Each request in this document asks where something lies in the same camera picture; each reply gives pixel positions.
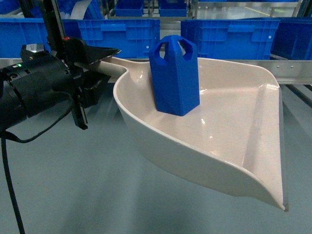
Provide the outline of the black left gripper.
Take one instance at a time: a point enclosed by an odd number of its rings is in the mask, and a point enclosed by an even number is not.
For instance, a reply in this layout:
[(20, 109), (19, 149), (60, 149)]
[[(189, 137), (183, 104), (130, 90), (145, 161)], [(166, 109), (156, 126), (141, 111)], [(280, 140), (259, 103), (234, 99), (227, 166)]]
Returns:
[[(121, 52), (117, 48), (85, 46), (85, 64), (92, 64)], [(73, 114), (75, 125), (85, 130), (87, 120), (85, 113), (79, 107), (75, 97), (76, 87), (69, 68), (65, 63), (50, 54), (42, 43), (24, 44), (20, 56), (22, 63), (12, 66), (9, 75), (9, 85), (19, 99), (20, 111), (12, 114), (10, 127), (31, 118), (54, 105), (73, 99)], [(109, 75), (98, 72), (85, 72), (81, 86), (83, 108), (97, 105), (107, 85)]]

